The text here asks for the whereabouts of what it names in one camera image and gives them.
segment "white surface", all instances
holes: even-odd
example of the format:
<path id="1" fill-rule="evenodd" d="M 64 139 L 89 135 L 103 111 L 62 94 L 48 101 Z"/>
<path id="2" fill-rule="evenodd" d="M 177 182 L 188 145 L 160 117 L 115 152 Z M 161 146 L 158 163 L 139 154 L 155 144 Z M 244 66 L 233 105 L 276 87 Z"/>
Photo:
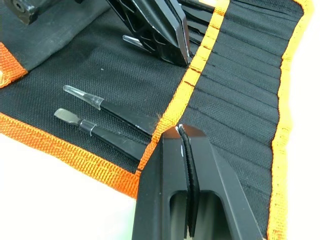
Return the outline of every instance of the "white surface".
<path id="1" fill-rule="evenodd" d="M 289 240 L 319 237 L 319 1 L 315 5 L 291 71 Z M 1 240 L 131 239 L 133 199 L 2 134 L 0 150 Z"/>

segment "black canvas tool roll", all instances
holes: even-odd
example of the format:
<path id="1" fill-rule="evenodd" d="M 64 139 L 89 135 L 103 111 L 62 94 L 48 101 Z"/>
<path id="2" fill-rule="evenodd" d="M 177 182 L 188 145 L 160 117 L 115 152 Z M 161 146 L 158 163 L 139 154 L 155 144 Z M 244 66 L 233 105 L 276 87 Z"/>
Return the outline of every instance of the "black canvas tool roll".
<path id="1" fill-rule="evenodd" d="M 8 33 L 19 31 L 7 25 L 7 14 L 11 13 L 1 12 L 2 42 L 29 71 L 21 80 L 0 90 L 1 113 L 134 173 L 138 163 L 64 124 L 53 114 L 56 109 L 65 108 L 146 146 L 150 140 L 63 92 L 62 87 L 71 85 L 161 118 L 186 68 L 163 62 L 122 41 L 122 35 L 130 32 L 112 10 L 90 24 L 86 21 L 89 25 L 77 35 L 75 31 L 74 38 L 60 36 L 64 47 L 59 50 L 61 46 L 56 45 L 44 55 L 42 50 L 48 50 L 45 44 L 23 49 L 21 46 L 32 42 L 34 35 L 26 33 L 27 39 L 16 39 L 18 33 Z M 292 0 L 231 0 L 213 50 L 180 119 L 180 123 L 201 129 L 234 168 L 265 237 L 272 193 L 271 143 L 279 121 L 280 66 L 303 14 L 301 6 Z"/>

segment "orange trim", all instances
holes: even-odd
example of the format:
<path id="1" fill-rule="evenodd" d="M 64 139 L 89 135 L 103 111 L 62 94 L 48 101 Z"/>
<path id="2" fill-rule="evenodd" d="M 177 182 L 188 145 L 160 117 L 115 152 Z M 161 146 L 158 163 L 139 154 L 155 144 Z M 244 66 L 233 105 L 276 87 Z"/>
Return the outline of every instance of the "orange trim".
<path id="1" fill-rule="evenodd" d="M 296 25 L 289 44 L 282 56 L 280 87 L 278 91 L 279 123 L 272 141 L 272 193 L 269 208 L 269 222 L 267 228 L 268 240 L 287 239 L 287 151 L 292 120 L 289 110 L 290 68 L 292 58 L 299 45 L 304 31 L 310 21 L 314 6 L 311 0 L 294 0 L 302 6 L 304 14 Z"/>
<path id="2" fill-rule="evenodd" d="M 0 113 L 0 132 L 34 149 L 62 160 L 80 172 L 132 198 L 137 197 L 139 177 L 78 146 Z"/>
<path id="3" fill-rule="evenodd" d="M 137 175 L 140 175 L 141 171 L 147 164 L 160 140 L 161 134 L 169 128 L 176 126 L 184 114 L 189 99 L 195 89 L 195 85 L 197 84 L 201 72 L 205 68 L 209 55 L 214 47 L 228 5 L 229 0 L 218 0 L 216 2 L 210 24 L 206 30 L 205 36 L 203 37 L 202 43 L 192 59 L 189 68 L 185 72 L 182 81 L 176 89 L 171 102 L 156 126 L 152 135 L 151 143 L 146 147 L 138 166 L 138 170 L 136 171 Z"/>
<path id="4" fill-rule="evenodd" d="M 13 81 L 28 73 L 15 57 L 0 42 L 0 88 L 7 86 Z"/>

